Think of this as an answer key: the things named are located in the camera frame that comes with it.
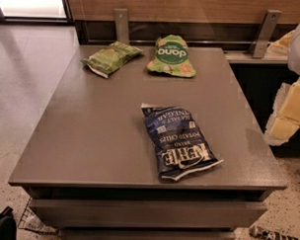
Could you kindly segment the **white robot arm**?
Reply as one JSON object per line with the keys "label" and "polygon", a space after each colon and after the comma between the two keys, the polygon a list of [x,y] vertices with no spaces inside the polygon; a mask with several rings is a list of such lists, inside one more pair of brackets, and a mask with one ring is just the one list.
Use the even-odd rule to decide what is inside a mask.
{"label": "white robot arm", "polygon": [[287,64],[299,78],[292,84],[282,83],[277,90],[263,136],[270,146],[288,142],[300,128],[300,23],[289,38]]}

